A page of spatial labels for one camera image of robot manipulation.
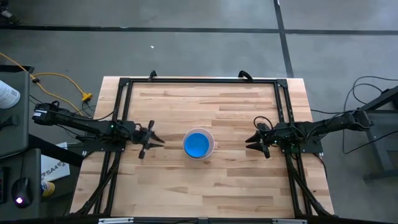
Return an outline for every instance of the yellow plug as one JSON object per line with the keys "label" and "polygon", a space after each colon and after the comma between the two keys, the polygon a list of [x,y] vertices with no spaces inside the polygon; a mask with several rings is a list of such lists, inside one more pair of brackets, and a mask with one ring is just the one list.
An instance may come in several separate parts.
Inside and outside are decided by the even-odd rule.
{"label": "yellow plug", "polygon": [[93,97],[92,93],[83,93],[83,98],[81,99],[83,102],[90,101]]}

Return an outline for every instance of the white plastic bottle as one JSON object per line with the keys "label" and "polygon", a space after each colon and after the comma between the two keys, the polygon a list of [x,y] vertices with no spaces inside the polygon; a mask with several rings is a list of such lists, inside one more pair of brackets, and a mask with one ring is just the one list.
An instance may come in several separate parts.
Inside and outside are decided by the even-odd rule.
{"label": "white plastic bottle", "polygon": [[21,94],[13,87],[0,80],[0,109],[8,109],[16,105]]}

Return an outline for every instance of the concrete floor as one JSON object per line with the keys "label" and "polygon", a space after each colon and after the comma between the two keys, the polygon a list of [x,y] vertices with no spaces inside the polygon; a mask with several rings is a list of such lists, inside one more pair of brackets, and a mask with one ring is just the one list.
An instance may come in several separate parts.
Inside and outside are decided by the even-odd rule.
{"label": "concrete floor", "polygon": [[[286,29],[396,30],[397,1],[280,0]],[[272,0],[69,0],[11,1],[26,24],[121,27],[277,28]],[[398,78],[397,36],[287,35],[294,77],[304,78],[313,109],[341,111],[358,77]],[[53,32],[2,30],[1,51],[35,72],[65,73],[98,96],[102,77],[115,75],[286,77],[278,34],[199,34],[156,32]],[[0,63],[8,63],[0,58]],[[364,80],[381,89],[397,82]],[[80,105],[80,94],[66,80],[45,77],[42,84]],[[31,86],[42,101],[53,98]],[[358,88],[363,100],[379,93]],[[360,106],[350,98],[348,109]],[[325,114],[313,113],[314,120]],[[30,132],[54,143],[74,141],[60,128],[31,124]],[[364,134],[347,132],[346,150],[366,143]],[[370,147],[348,155],[341,132],[322,141],[335,213],[341,217],[398,222],[398,179],[365,184],[378,170]],[[73,183],[74,176],[66,183]],[[48,203],[62,213],[66,196]]]}

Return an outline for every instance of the blue liquid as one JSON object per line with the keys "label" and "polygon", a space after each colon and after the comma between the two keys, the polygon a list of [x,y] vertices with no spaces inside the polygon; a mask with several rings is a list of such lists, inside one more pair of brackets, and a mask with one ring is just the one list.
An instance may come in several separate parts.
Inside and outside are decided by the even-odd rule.
{"label": "blue liquid", "polygon": [[209,139],[202,133],[193,133],[185,140],[185,152],[191,157],[201,158],[209,150]]}

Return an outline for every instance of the wooden tabletop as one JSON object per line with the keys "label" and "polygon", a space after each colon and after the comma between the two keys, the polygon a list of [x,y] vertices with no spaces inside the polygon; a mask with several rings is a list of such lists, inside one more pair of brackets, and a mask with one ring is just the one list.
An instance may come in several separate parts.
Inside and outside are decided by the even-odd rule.
{"label": "wooden tabletop", "polygon": [[[112,111],[119,78],[104,77],[95,118]],[[288,84],[295,120],[311,121],[303,80],[288,79]],[[153,119],[156,134],[166,144],[149,150],[144,160],[138,159],[141,145],[127,144],[112,216],[294,216],[280,149],[270,147],[271,158],[266,159],[263,153],[245,148],[244,141],[256,130],[256,116],[268,117],[274,125],[278,122],[272,85],[135,83],[131,99],[128,120],[147,126]],[[182,139],[192,128],[205,128],[215,138],[215,150],[205,160],[190,159],[183,151]],[[103,152],[94,152],[83,161],[71,212],[81,208],[97,187],[103,157]],[[312,154],[303,154],[303,164],[309,189],[333,213],[321,162]],[[298,195],[304,211],[301,190]]]}

